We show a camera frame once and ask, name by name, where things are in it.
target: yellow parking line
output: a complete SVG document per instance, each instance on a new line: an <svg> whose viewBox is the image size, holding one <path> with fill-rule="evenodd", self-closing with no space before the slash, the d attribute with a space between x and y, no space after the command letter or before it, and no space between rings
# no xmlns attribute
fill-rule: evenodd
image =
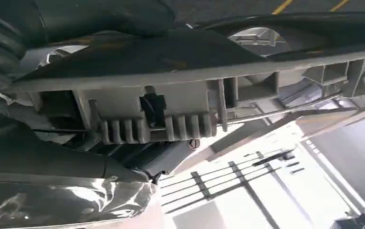
<svg viewBox="0 0 365 229"><path fill-rule="evenodd" d="M289 6L289 4L291 4L293 2L293 0L286 0L284 3L282 3L282 5L280 5L278 8L276 8L272 14L279 14L280 12L282 12L282 10L284 10L287 6Z"/></svg>
<svg viewBox="0 0 365 229"><path fill-rule="evenodd" d="M332 8L330 11L331 12L337 11L337 9L344 6L347 2L349 2L349 0L342 0L338 5L334 6L334 8Z"/></svg>

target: concrete floor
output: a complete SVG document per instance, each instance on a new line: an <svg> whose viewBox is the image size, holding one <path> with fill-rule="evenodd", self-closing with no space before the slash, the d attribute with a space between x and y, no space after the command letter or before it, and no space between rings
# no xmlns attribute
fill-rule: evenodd
<svg viewBox="0 0 365 229"><path fill-rule="evenodd" d="M286 0L164 0L179 21L196 22L224 17L270 14ZM281 13L325 12L342 0L293 0ZM365 11L365 0L349 0L338 12Z"/></svg>

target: screw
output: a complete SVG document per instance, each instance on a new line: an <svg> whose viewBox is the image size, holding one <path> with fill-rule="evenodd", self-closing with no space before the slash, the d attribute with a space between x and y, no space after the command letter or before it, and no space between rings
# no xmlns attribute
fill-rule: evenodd
<svg viewBox="0 0 365 229"><path fill-rule="evenodd" d="M188 147L190 150L195 150L199 148L200 146L200 140L199 139L191 139L188 141Z"/></svg>

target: white wall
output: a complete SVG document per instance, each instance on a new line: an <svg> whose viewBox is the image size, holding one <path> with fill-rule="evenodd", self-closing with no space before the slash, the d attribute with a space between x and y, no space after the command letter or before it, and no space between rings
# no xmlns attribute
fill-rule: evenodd
<svg viewBox="0 0 365 229"><path fill-rule="evenodd" d="M365 120L310 140L365 201Z"/></svg>
<svg viewBox="0 0 365 229"><path fill-rule="evenodd" d="M227 229L214 201L173 218L177 229Z"/></svg>

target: reflective surface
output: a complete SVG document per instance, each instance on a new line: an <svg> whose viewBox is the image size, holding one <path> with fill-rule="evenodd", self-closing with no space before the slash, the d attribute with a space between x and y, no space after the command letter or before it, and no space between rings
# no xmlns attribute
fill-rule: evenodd
<svg viewBox="0 0 365 229"><path fill-rule="evenodd" d="M156 186L116 179L0 174L0 228L80 228L140 214Z"/></svg>

